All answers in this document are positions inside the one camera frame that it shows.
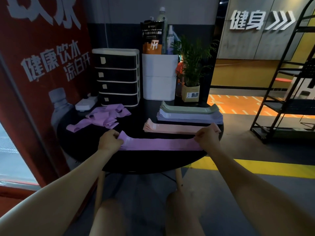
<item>plant pot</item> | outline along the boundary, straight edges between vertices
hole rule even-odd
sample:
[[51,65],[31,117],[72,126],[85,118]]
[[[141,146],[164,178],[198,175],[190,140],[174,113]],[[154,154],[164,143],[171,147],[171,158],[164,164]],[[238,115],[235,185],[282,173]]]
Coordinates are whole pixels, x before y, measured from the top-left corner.
[[195,87],[187,87],[186,84],[184,84],[183,89],[181,91],[181,94],[182,94],[181,99],[184,102],[198,102],[199,91],[200,91],[200,85],[195,86]]

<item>floor grate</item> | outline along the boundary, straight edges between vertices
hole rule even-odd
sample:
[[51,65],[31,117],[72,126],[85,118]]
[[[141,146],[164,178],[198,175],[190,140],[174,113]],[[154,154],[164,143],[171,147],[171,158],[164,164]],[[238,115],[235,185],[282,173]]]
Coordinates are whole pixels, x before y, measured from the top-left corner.
[[0,137],[0,152],[19,153],[9,137]]

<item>wooden table leg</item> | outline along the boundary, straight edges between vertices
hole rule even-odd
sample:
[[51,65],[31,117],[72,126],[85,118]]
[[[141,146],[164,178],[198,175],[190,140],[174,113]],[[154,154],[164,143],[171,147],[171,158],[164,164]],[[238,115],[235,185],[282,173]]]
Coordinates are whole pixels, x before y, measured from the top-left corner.
[[97,180],[96,198],[95,198],[95,205],[94,205],[94,218],[102,203],[104,180],[105,180],[105,172],[101,171]]
[[177,184],[177,190],[182,190],[183,188],[183,176],[181,174],[181,168],[175,169],[175,178]]

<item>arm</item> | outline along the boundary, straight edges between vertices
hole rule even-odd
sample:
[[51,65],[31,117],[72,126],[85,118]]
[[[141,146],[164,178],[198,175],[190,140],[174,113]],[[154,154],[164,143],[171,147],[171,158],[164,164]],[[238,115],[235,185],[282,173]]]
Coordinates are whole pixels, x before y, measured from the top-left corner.
[[287,195],[246,170],[220,147],[218,133],[205,127],[195,140],[212,158],[243,214],[261,235],[315,235],[315,220]]
[[96,153],[76,169],[40,189],[0,218],[0,235],[62,235],[98,174],[123,140],[115,130],[101,138]]

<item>right hand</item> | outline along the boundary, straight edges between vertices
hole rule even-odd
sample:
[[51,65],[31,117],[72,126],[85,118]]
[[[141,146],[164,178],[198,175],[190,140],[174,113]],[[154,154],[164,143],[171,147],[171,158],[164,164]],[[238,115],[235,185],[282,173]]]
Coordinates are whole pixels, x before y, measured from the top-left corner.
[[221,150],[219,133],[211,127],[204,127],[197,131],[194,139],[208,154],[213,150]]
[[120,146],[124,143],[123,139],[117,139],[119,132],[111,129],[100,137],[99,150],[108,150],[112,154],[116,153]]

